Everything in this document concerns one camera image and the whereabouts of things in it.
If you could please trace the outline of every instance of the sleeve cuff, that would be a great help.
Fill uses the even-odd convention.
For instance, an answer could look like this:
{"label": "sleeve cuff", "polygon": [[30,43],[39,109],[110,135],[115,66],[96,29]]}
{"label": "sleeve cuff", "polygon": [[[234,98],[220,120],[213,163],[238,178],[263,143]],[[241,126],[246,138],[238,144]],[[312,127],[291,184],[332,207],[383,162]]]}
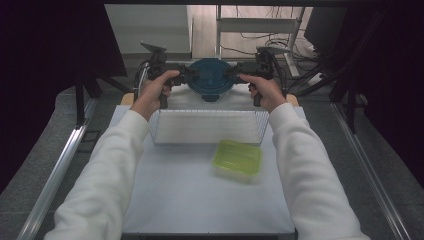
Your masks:
{"label": "sleeve cuff", "polygon": [[291,103],[284,103],[276,107],[269,115],[269,125],[275,132],[282,124],[299,119]]}
{"label": "sleeve cuff", "polygon": [[126,129],[133,132],[137,136],[141,136],[143,139],[149,133],[149,123],[140,114],[135,111],[128,110],[121,118],[116,127]]}

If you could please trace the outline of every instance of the hand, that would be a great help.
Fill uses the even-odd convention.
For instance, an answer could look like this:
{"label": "hand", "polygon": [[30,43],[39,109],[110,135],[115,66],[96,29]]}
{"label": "hand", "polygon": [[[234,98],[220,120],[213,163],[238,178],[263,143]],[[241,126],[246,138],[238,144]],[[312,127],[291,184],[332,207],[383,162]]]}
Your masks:
{"label": "hand", "polygon": [[177,70],[166,71],[153,81],[145,81],[140,97],[131,106],[130,110],[139,113],[149,121],[152,114],[160,107],[159,95],[161,93],[167,97],[171,95],[171,89],[168,86],[164,86],[166,80],[176,77],[179,74],[180,72]]}
{"label": "hand", "polygon": [[248,83],[253,83],[256,87],[250,88],[252,98],[260,92],[262,94],[261,107],[271,113],[276,107],[283,103],[287,103],[277,83],[274,80],[265,80],[261,77],[254,77],[240,74],[240,78]]}

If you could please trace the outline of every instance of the person's left hand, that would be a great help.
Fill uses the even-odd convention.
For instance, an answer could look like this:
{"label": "person's left hand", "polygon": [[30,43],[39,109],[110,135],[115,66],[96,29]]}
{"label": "person's left hand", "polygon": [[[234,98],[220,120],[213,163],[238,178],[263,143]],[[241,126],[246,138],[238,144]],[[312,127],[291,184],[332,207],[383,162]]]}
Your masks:
{"label": "person's left hand", "polygon": [[131,106],[130,110],[139,113],[149,121],[152,114],[160,107],[160,94],[163,93],[167,97],[171,94],[170,88],[164,86],[166,80],[176,77],[179,74],[180,72],[177,70],[169,70],[153,81],[146,81],[140,93],[140,97]]}

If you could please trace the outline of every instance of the white wall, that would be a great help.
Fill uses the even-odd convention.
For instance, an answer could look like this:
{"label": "white wall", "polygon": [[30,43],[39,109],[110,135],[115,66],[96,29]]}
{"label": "white wall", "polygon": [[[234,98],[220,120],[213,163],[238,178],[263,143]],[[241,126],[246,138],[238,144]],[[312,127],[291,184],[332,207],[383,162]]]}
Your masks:
{"label": "white wall", "polygon": [[105,4],[122,54],[148,53],[140,41],[167,53],[191,52],[191,8],[185,5]]}

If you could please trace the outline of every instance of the container lid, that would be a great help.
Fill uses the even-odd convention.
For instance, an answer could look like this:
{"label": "container lid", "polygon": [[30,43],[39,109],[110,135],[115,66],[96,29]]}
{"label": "container lid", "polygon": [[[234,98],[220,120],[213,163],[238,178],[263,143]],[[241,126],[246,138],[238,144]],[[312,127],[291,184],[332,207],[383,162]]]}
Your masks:
{"label": "container lid", "polygon": [[196,93],[202,95],[206,102],[216,102],[220,95],[230,90],[235,78],[224,75],[231,66],[216,58],[204,58],[190,65],[191,70],[199,73],[198,76],[190,76],[188,86]]}
{"label": "container lid", "polygon": [[215,152],[213,165],[245,175],[254,176],[259,173],[262,151],[259,147],[222,140]]}

